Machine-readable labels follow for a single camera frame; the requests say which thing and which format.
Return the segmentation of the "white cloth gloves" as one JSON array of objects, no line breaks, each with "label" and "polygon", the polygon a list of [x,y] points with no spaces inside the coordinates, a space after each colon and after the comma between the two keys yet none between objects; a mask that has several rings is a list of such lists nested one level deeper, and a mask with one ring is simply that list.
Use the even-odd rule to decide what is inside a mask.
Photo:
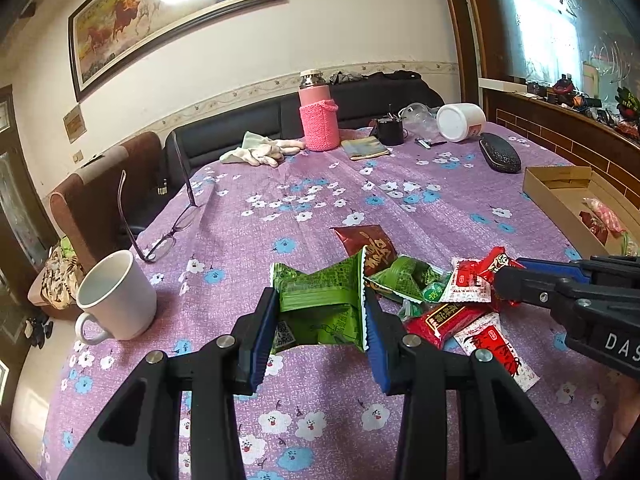
[{"label": "white cloth gloves", "polygon": [[225,152],[219,157],[222,164],[247,164],[252,167],[276,168],[286,156],[303,151],[306,145],[301,140],[273,140],[268,136],[247,131],[239,148]]}]

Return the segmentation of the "black glasses case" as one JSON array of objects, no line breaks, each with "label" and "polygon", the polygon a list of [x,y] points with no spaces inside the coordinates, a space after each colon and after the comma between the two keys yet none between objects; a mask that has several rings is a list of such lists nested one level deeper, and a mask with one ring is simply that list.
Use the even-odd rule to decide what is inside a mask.
[{"label": "black glasses case", "polygon": [[495,133],[483,132],[478,140],[480,151],[488,166],[502,174],[518,174],[522,163],[512,145]]}]

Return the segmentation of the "white ceramic mug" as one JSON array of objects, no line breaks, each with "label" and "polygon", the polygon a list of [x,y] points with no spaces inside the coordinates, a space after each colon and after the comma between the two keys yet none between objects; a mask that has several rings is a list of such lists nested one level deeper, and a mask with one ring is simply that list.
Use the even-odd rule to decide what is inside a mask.
[{"label": "white ceramic mug", "polygon": [[157,296],[129,250],[119,250],[98,262],[81,282],[76,304],[82,311],[76,337],[87,346],[107,339],[127,341],[153,323]]}]

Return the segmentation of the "small green snack packet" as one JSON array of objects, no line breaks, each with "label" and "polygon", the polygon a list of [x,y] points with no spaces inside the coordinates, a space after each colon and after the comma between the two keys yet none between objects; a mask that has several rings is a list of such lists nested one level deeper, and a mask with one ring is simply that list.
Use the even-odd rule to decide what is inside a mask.
[{"label": "small green snack packet", "polygon": [[371,287],[386,299],[402,304],[437,304],[451,274],[424,261],[399,256],[388,268],[368,277]]}]

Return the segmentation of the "dark red snack packet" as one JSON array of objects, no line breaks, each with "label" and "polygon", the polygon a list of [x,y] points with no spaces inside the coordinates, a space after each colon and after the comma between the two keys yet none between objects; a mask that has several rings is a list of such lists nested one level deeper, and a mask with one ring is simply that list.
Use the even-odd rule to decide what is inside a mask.
[{"label": "dark red snack packet", "polygon": [[333,231],[350,256],[364,250],[365,276],[389,268],[398,257],[394,244],[379,224],[342,226],[333,228]]},{"label": "dark red snack packet", "polygon": [[596,237],[596,239],[605,245],[608,240],[608,228],[605,224],[595,216],[591,211],[583,210],[579,213],[582,223]]}]

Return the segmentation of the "brown wooden cabinet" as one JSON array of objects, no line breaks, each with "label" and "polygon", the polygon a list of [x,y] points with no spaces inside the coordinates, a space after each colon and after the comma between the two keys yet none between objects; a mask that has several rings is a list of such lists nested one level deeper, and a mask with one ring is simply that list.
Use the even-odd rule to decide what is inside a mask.
[{"label": "brown wooden cabinet", "polygon": [[639,201],[639,20],[615,0],[447,0],[462,99]]}]

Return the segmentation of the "small black cup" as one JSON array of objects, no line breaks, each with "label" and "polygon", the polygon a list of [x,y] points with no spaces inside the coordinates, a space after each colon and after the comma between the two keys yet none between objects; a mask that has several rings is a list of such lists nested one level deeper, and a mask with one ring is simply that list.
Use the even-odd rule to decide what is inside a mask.
[{"label": "small black cup", "polygon": [[405,142],[405,129],[395,115],[378,118],[372,134],[385,146],[397,146]]}]

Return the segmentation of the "black sofa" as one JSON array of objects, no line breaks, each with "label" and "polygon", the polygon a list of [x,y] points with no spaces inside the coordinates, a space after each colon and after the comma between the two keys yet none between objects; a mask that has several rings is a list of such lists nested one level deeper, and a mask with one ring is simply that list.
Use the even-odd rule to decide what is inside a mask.
[{"label": "black sofa", "polygon": [[[408,70],[378,72],[331,84],[329,89],[338,106],[337,123],[343,129],[365,127],[371,120],[397,113],[412,103],[428,107],[445,104],[419,74]],[[274,140],[301,138],[299,107],[299,95],[293,92],[175,128],[166,139],[160,164],[169,193],[177,193],[185,177],[240,146],[247,131]]]}]

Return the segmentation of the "pink knitted thermos bottle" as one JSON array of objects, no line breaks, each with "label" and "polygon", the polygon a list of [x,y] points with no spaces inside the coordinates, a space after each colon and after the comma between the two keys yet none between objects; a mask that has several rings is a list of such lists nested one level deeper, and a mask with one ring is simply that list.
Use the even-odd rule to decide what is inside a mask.
[{"label": "pink knitted thermos bottle", "polygon": [[306,148],[314,152],[334,150],[341,143],[337,125],[338,106],[321,70],[299,73],[299,116]]}]

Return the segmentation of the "framed horse painting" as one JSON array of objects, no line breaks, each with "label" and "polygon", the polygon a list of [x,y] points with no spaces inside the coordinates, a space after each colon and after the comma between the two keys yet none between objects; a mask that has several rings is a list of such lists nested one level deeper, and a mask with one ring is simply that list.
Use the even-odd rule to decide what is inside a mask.
[{"label": "framed horse painting", "polygon": [[210,21],[279,0],[85,0],[68,19],[75,98]]}]

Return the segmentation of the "purple floral tablecloth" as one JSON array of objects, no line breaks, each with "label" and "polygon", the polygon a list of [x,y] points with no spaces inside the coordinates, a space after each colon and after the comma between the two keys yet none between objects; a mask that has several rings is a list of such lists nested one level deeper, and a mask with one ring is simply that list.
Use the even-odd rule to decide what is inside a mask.
[{"label": "purple floral tablecloth", "polygon": [[[570,261],[575,246],[474,142],[413,142],[372,160],[303,152],[277,168],[213,162],[141,236],[165,249],[144,274],[157,294],[150,328],[130,341],[68,352],[51,401],[39,472],[56,478],[110,397],[152,350],[183,356],[254,309],[282,262],[306,273],[343,260],[336,231],[380,226],[403,255],[448,268],[502,246],[514,258]],[[402,401],[384,396],[353,346],[273,356],[252,396],[238,396],[242,459],[252,479],[388,479]]]}]

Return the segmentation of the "large green snack packet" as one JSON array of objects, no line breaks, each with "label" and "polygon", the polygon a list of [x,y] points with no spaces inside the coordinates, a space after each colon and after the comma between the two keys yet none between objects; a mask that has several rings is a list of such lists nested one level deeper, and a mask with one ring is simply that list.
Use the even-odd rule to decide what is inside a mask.
[{"label": "large green snack packet", "polygon": [[367,249],[306,274],[273,263],[271,286],[280,298],[272,351],[310,344],[352,344],[368,350],[364,260]]}]

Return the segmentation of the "folded notebook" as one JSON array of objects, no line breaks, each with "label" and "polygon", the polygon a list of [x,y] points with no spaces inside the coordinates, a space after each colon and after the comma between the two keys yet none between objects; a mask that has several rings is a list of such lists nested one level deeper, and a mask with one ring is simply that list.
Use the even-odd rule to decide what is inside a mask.
[{"label": "folded notebook", "polygon": [[350,160],[372,159],[390,154],[390,150],[375,136],[343,140],[341,147]]}]

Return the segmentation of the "pink marshmallow packet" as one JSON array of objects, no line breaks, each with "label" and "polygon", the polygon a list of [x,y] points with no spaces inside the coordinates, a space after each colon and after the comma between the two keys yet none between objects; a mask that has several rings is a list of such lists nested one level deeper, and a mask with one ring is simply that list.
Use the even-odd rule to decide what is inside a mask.
[{"label": "pink marshmallow packet", "polygon": [[614,236],[620,237],[625,232],[624,227],[620,223],[617,214],[612,211],[609,206],[594,197],[585,197],[582,202],[591,210],[591,212],[600,220],[600,222]]}]

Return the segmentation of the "eyeglasses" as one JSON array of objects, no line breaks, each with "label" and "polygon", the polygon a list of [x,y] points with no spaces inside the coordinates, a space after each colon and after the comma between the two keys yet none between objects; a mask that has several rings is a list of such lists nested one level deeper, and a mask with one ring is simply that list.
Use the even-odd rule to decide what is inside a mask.
[{"label": "eyeglasses", "polygon": [[[152,197],[150,194],[148,194],[146,196],[146,199],[143,201],[142,211],[137,212],[134,215],[134,218],[136,220],[142,220],[142,226],[137,226],[136,224],[132,226],[126,218],[124,208],[124,188],[127,180],[127,171],[125,169],[123,169],[120,173],[116,195],[116,204],[120,219],[120,234],[127,235],[128,240],[130,241],[132,248],[134,248],[137,256],[144,263],[149,264],[157,263],[158,260],[163,259],[168,254],[168,252],[170,252],[171,247],[174,246],[176,242],[175,235],[191,225],[196,213],[198,212],[198,208],[200,208],[195,200],[194,191],[190,180],[190,174],[186,171],[186,159],[183,157],[180,143],[178,141],[177,135],[174,132],[172,132],[168,136],[168,143],[165,145],[165,150],[165,165],[160,166],[160,169],[163,170],[163,182],[166,183],[167,191],[165,195],[157,195],[156,197]],[[181,184],[186,191],[186,198],[188,199],[188,202],[186,203],[186,206],[184,206],[183,211],[181,211],[180,214],[178,214],[177,218],[175,218],[175,221],[169,231],[163,234],[160,239],[155,242],[150,248],[143,249],[138,243],[139,235],[164,210],[164,208],[171,200],[171,197],[177,195],[177,193],[171,193],[170,182],[168,180],[168,178],[170,177],[170,156],[172,156],[175,159],[175,162],[178,164]]]}]

